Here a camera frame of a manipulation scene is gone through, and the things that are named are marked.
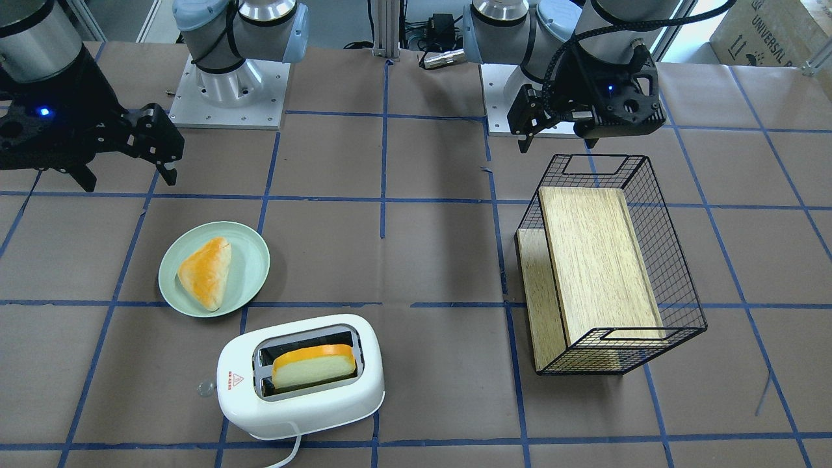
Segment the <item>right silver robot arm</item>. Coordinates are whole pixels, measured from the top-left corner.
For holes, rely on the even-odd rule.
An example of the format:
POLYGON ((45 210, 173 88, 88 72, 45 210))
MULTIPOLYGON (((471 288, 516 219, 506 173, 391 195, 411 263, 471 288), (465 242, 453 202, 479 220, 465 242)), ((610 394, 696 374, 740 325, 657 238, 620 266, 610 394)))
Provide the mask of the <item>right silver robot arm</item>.
POLYGON ((157 103, 128 110, 55 1, 3 1, 1 168, 71 175, 86 192, 96 154, 121 152, 155 166, 170 186, 185 141, 157 103))

